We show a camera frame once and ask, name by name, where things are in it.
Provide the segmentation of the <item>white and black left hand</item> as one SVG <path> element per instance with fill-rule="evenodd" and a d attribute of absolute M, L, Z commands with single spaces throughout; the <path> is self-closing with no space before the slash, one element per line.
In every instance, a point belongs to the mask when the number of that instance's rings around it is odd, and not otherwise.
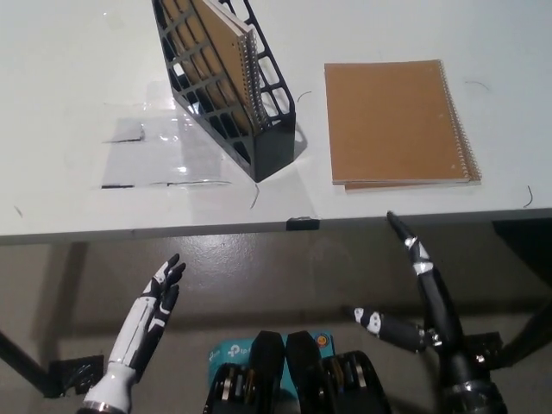
<path fill-rule="evenodd" d="M 86 393 L 79 413 L 130 413 L 132 390 L 151 361 L 179 298 L 186 264 L 174 254 L 132 304 L 103 377 Z"/>

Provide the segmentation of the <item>black right hand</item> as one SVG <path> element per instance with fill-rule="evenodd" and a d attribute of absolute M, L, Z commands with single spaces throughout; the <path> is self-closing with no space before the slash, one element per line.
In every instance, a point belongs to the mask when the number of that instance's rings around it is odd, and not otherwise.
<path fill-rule="evenodd" d="M 415 354 L 434 349 L 440 384 L 445 389 L 489 383 L 490 373 L 469 351 L 449 290 L 421 239 L 394 212 L 389 210 L 386 219 L 402 242 L 415 274 L 423 303 L 423 325 L 402 321 L 368 305 L 346 305 L 343 312 L 368 334 L 395 347 Z"/>

